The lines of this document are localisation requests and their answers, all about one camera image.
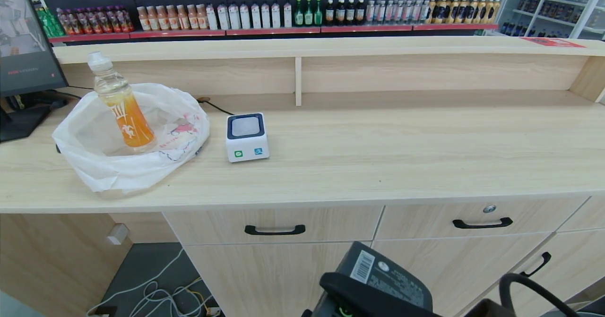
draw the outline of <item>plastic bag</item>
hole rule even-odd
[[[94,192],[149,188],[193,158],[210,134],[206,113],[188,93],[156,83],[130,85],[156,146],[132,155],[110,109],[90,92],[54,130],[52,138]]]

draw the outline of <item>monitor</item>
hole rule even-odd
[[[0,97],[65,87],[67,82],[30,0],[0,0]],[[48,107],[6,113],[0,142],[29,136]]]

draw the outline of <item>black drawer handle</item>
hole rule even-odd
[[[261,232],[257,231],[257,227],[253,225],[246,225],[244,227],[244,232],[249,235],[297,235],[303,234],[307,229],[304,225],[296,225],[294,226],[294,230],[292,231],[279,231],[279,232]]]
[[[497,227],[506,227],[506,226],[510,226],[512,225],[512,219],[508,218],[507,216],[505,216],[504,218],[500,219],[501,224],[495,224],[495,225],[468,225],[467,223],[463,222],[460,219],[456,219],[453,220],[452,223],[454,223],[454,226],[456,226],[459,229],[495,229]]]
[[[533,274],[540,271],[540,269],[542,269],[542,267],[544,267],[544,265],[546,265],[549,261],[551,261],[552,257],[553,256],[551,256],[551,253],[548,253],[548,252],[542,253],[542,259],[543,259],[542,264],[540,266],[538,266],[538,268],[536,270],[534,270],[531,274],[526,274],[525,271],[523,271],[520,273],[520,275],[525,276],[527,278],[531,277]]]

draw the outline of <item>bottle cap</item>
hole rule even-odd
[[[112,60],[103,56],[100,51],[88,54],[88,67],[92,71],[106,71],[113,68]]]

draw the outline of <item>barcode label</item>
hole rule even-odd
[[[374,259],[376,259],[376,257],[362,250],[361,253],[359,253],[359,257],[355,262],[350,277],[367,284],[368,278],[370,278],[370,270],[372,269],[372,265],[374,265]]]

